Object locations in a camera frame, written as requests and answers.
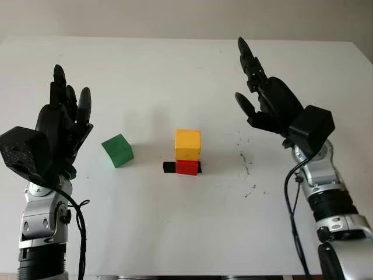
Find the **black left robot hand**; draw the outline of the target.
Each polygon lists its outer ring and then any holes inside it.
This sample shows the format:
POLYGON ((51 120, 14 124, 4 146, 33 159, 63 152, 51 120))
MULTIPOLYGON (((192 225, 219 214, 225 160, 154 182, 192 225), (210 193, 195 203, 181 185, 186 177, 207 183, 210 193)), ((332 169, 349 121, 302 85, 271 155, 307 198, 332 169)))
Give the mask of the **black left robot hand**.
POLYGON ((46 135, 58 173, 72 180, 76 177, 73 163, 93 129, 90 123, 91 92, 84 87, 77 99, 73 87, 66 83, 63 68, 58 64, 54 66, 53 77, 50 103, 40 110, 36 130, 46 135))

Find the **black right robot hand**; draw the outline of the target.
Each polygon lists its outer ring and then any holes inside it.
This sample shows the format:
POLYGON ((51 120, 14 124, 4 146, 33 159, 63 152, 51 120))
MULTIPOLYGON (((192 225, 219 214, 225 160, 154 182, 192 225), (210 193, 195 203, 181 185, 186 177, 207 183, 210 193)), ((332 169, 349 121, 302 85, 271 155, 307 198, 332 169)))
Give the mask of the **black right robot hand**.
POLYGON ((260 110, 241 93, 235 93, 235 99, 247 116, 248 124, 264 131, 280 134, 286 138, 288 129, 295 118, 303 111, 303 106, 290 88, 279 78, 266 76, 258 59, 247 42, 238 38, 240 63, 247 76, 250 92, 258 94, 260 110))

